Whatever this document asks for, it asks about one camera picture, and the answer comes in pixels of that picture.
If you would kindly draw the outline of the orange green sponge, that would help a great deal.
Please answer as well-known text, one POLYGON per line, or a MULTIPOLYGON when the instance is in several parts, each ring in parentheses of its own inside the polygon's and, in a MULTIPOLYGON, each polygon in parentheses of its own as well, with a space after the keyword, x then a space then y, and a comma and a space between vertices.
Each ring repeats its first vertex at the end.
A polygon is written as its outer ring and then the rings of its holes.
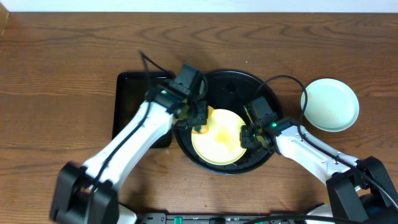
POLYGON ((201 126, 193 127, 192 128, 192 133, 193 134, 206 134, 209 131, 209 129, 210 129, 210 118, 211 118, 211 115, 212 115, 212 113, 214 111, 214 108, 211 107, 211 106, 208 106, 207 109, 208 109, 208 116, 207 116, 207 119, 206 119, 206 124, 201 125, 201 126))

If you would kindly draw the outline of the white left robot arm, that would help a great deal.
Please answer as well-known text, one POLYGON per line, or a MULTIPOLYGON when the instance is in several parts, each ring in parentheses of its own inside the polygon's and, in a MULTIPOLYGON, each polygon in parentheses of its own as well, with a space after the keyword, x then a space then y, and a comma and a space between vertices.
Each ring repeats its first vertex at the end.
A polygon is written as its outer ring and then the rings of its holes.
POLYGON ((148 149, 172 126, 206 124, 208 85, 171 81, 152 86, 133 119, 100 152, 78 167, 60 170, 50 207, 55 223, 137 223, 138 216, 119 203, 119 191, 148 149))

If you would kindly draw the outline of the yellow plate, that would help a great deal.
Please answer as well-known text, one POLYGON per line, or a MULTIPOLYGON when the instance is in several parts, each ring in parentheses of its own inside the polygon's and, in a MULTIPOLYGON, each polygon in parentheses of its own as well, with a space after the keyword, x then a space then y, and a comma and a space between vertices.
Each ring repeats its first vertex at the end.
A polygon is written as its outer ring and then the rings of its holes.
POLYGON ((210 164, 232 164, 246 152, 239 141, 241 126, 245 124, 240 116, 230 110, 214 109, 209 131, 206 134, 191 133, 192 146, 199 157, 210 164))

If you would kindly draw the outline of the mint green plate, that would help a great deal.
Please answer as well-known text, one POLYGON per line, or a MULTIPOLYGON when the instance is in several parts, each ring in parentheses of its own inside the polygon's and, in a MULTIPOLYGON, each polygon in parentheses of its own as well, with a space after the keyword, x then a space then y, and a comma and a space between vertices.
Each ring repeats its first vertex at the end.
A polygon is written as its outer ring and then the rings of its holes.
POLYGON ((354 91, 332 78, 311 82, 302 93, 300 105, 309 123, 328 132, 348 129, 359 116, 359 101, 354 91))

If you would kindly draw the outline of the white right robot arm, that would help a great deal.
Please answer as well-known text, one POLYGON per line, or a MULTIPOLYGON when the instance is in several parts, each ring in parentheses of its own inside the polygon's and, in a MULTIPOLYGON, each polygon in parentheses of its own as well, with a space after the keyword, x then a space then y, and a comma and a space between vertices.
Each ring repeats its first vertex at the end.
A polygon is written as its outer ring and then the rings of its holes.
POLYGON ((291 118, 242 126, 242 147, 263 147, 289 158, 320 180, 330 203, 304 215, 276 215, 300 223, 397 223, 397 190, 383 163, 358 159, 312 136, 291 118))

